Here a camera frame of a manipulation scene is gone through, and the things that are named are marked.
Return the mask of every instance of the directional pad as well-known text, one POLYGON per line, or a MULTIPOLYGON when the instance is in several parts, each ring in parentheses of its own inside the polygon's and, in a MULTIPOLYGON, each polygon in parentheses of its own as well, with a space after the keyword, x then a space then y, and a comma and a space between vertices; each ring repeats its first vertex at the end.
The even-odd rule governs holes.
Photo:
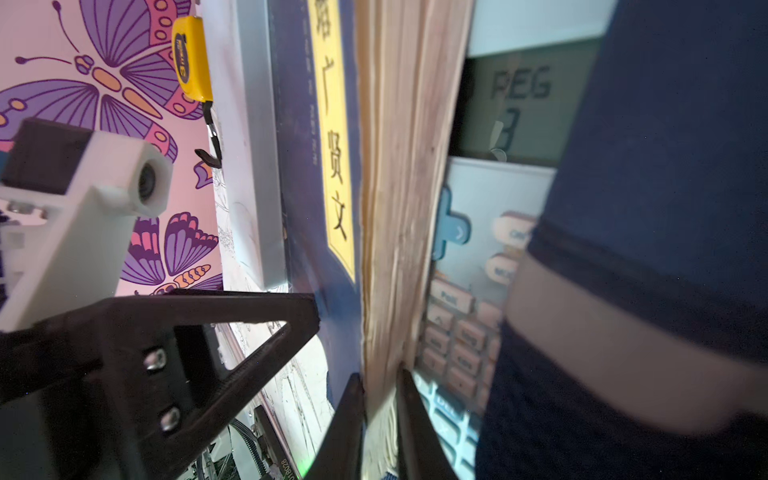
POLYGON ((466 218, 451 215, 451 191, 443 187, 440 192, 440 203, 437 206, 437 225, 435 227, 435 242, 432 245, 432 259, 440 260, 445 256, 447 242, 463 245, 469 242, 471 227, 466 218))

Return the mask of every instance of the tape measure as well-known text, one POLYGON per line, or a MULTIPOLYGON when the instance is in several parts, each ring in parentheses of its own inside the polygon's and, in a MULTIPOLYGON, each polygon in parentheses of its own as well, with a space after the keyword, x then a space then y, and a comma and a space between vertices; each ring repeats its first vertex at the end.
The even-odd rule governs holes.
POLYGON ((174 22, 174 65, 181 89, 197 101, 212 101, 208 57, 205 52, 203 19, 181 17, 174 22))

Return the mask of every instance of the butterfly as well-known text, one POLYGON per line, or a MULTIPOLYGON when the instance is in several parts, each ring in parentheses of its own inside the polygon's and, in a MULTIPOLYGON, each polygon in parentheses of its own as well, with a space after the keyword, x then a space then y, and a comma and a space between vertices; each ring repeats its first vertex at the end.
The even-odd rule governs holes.
POLYGON ((210 265, 193 265, 205 257, 216 245, 219 237, 197 228, 197 217, 189 212, 173 215, 165 228, 160 244, 160 220, 139 217, 131 234, 131 245, 125 257, 120 278, 140 285, 160 285, 165 281, 166 269, 173 281, 159 286, 152 295, 162 295, 176 288, 222 290, 222 276, 216 275, 195 283, 210 270, 210 265))
POLYGON ((190 0, 80 0, 85 29, 101 62, 80 55, 61 20, 61 3, 53 1, 51 6, 78 55, 71 61, 44 56, 15 61, 60 61, 84 77, 32 81, 0 91, 0 150, 10 149, 25 118, 37 117, 88 129, 98 124, 103 131, 142 138, 175 161, 178 146, 157 121, 164 114, 188 120, 203 117, 200 102, 182 92, 172 49, 164 46, 170 43, 174 20, 189 15, 190 0), (110 93, 100 94, 97 85, 110 93))

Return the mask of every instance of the yellow title strip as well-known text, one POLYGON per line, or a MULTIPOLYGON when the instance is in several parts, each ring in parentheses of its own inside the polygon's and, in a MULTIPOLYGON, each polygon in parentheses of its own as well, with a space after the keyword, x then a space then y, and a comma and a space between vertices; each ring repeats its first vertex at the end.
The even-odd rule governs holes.
POLYGON ((352 175, 346 124, 344 56, 339 0, 307 0, 323 159, 328 247, 355 283, 352 175))

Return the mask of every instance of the black chinese character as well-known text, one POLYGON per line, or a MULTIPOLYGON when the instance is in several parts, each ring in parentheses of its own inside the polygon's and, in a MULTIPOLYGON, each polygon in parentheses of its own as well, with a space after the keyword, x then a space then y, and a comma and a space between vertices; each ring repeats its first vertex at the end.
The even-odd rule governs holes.
POLYGON ((323 40, 331 35, 331 18, 328 12, 328 0, 315 0, 317 11, 317 33, 323 34, 323 40))
POLYGON ((333 66, 333 59, 326 55, 326 66, 323 67, 323 92, 326 94, 326 114, 328 114, 328 86, 326 85, 326 70, 333 66))
POLYGON ((344 237, 344 241, 346 242, 346 232, 344 231, 344 227, 341 226, 342 219, 344 218, 344 203, 339 199, 339 191, 336 191, 336 196, 331 197, 333 201, 336 202, 336 219, 339 221, 336 226, 333 228, 334 230, 341 230, 342 237, 344 237))
POLYGON ((338 132, 328 131, 328 147, 331 150, 331 170, 333 170, 331 178, 338 177, 339 182, 344 184, 344 179, 341 178, 341 148, 339 148, 338 132))

